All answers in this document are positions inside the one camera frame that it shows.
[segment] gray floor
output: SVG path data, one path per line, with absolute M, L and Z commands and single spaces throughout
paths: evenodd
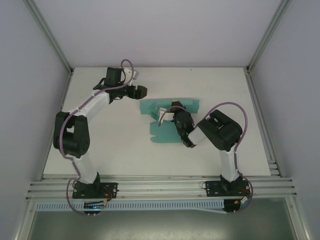
M 254 199 L 237 215 L 196 210 L 114 211 L 96 218 L 37 212 L 29 240 L 294 240 L 284 199 Z

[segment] white wall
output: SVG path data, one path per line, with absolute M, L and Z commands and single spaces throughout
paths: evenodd
M 252 77 L 313 238 L 320 228 L 320 1 L 294 0 Z
M 280 0 L 35 2 L 72 67 L 243 67 Z
M 0 7 L 0 238 L 13 239 L 30 181 L 45 162 L 67 81 L 22 0 Z

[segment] teal foam piece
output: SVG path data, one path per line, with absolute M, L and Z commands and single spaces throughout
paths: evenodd
M 191 114 L 197 114 L 199 110 L 199 100 L 190 98 L 170 98 L 170 99 L 150 99 L 140 101 L 140 112 L 142 115 L 150 115 L 154 122 L 150 123 L 151 141 L 157 144 L 181 143 L 180 136 L 177 133 L 176 126 L 171 121 L 163 121 L 158 126 L 159 108 L 169 108 L 173 101 L 179 101 Z

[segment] teal cloth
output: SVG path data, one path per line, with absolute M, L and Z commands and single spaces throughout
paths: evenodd
M 181 143 L 180 136 L 177 133 L 176 126 L 171 121 L 163 121 L 158 126 L 159 108 L 169 108 L 173 101 L 179 101 L 191 114 L 197 114 L 199 110 L 199 100 L 191 98 L 170 98 L 170 99 L 150 99 L 140 101 L 140 112 L 142 115 L 150 115 L 154 120 L 150 123 L 151 141 L 157 144 Z

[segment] white table surface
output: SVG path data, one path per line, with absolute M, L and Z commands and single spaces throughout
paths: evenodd
M 148 88 L 145 99 L 199 99 L 199 122 L 215 105 L 236 102 L 248 115 L 248 130 L 238 148 L 239 169 L 246 176 L 269 176 L 258 122 L 242 68 L 160 68 L 137 67 L 134 85 Z M 92 88 L 106 76 L 106 67 L 75 68 L 63 111 L 82 104 Z M 244 128 L 242 112 L 235 106 L 220 111 Z M 150 115 L 141 115 L 139 101 L 124 97 L 114 101 L 89 124 L 89 155 L 101 175 L 218 176 L 221 163 L 218 150 L 204 140 L 195 148 L 182 143 L 153 143 Z M 72 164 L 51 147 L 44 174 L 74 174 Z

